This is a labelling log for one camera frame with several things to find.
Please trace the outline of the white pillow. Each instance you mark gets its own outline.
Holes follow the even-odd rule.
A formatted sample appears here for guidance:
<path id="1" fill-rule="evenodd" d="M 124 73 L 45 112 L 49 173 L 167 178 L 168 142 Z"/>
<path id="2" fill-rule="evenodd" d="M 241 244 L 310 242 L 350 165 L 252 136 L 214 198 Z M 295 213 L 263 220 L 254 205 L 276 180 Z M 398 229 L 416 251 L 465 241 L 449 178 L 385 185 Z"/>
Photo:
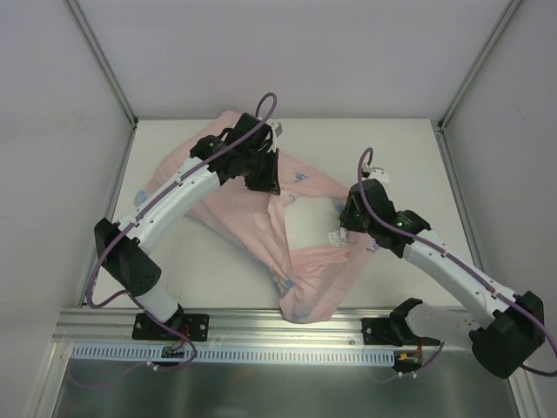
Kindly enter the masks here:
<path id="1" fill-rule="evenodd" d="M 300 197 L 285 209 L 285 228 L 291 250 L 314 247 L 343 247 L 346 234 L 341 231 L 339 216 L 345 208 L 342 199 Z"/>

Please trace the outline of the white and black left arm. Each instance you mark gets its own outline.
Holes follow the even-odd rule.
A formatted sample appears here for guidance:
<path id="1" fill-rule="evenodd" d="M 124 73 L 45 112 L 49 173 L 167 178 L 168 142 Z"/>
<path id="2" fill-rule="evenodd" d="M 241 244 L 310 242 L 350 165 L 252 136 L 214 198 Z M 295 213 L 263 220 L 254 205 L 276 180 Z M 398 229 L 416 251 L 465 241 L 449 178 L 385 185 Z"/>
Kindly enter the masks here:
<path id="1" fill-rule="evenodd" d="M 95 225 L 94 269 L 104 269 L 124 288 L 161 339 L 179 335 L 184 310 L 162 284 L 151 253 L 177 220 L 232 179 L 244 178 L 254 192 L 279 194 L 276 139 L 281 133 L 280 125 L 244 113 L 233 127 L 199 139 L 170 179 L 134 212 Z"/>

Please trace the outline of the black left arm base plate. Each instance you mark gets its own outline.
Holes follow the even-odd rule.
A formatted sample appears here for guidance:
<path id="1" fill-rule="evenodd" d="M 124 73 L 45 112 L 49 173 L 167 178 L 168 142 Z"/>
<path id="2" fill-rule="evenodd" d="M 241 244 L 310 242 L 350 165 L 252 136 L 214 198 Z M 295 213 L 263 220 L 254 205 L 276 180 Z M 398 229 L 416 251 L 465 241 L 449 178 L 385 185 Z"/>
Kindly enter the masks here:
<path id="1" fill-rule="evenodd" d="M 176 312 L 165 325 L 180 332 L 194 342 L 207 341 L 210 316 L 202 313 Z M 131 334 L 133 340 L 178 341 L 179 337 L 166 331 L 145 313 L 138 313 L 135 317 Z"/>

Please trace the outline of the blue and pink printed pillowcase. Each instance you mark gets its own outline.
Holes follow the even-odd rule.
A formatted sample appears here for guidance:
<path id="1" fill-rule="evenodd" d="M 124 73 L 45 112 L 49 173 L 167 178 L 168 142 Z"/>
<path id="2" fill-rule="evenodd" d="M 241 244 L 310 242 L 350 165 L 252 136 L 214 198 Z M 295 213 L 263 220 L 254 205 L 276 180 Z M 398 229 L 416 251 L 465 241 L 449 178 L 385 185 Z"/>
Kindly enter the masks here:
<path id="1" fill-rule="evenodd" d="M 284 152 L 278 156 L 279 195 L 252 192 L 235 178 L 187 212 L 264 263 L 280 291 L 278 303 L 290 322 L 329 320 L 372 257 L 372 239 L 346 232 L 343 247 L 291 250 L 285 209 L 300 197 L 348 197 L 348 189 L 324 172 Z"/>

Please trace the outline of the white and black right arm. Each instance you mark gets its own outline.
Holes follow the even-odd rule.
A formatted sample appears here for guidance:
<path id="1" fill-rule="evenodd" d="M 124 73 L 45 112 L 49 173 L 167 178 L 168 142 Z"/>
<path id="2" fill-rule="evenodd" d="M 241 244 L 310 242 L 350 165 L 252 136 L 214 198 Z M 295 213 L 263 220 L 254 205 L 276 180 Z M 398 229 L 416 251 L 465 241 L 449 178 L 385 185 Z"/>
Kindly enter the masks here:
<path id="1" fill-rule="evenodd" d="M 430 338 L 473 353 L 492 375 L 506 379 L 546 340 L 541 298 L 505 287 L 451 253 L 446 242 L 417 213 L 397 211 L 376 179 L 351 187 L 340 224 L 369 235 L 375 244 L 416 266 L 448 291 L 464 312 L 409 298 L 379 326 L 369 329 L 385 344 L 401 347 Z"/>

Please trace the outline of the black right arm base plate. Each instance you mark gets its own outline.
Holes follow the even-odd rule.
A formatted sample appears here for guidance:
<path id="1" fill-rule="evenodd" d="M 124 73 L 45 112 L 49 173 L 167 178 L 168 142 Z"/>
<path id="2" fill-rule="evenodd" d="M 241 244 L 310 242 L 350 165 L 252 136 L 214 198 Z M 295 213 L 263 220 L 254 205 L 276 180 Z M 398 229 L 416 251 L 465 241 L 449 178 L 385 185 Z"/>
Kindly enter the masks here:
<path id="1" fill-rule="evenodd" d="M 427 346 L 437 347 L 439 340 L 429 337 L 419 337 L 413 334 L 408 326 L 400 325 L 390 317 L 363 318 L 361 320 L 361 332 L 365 345 L 390 345 L 403 346 Z"/>

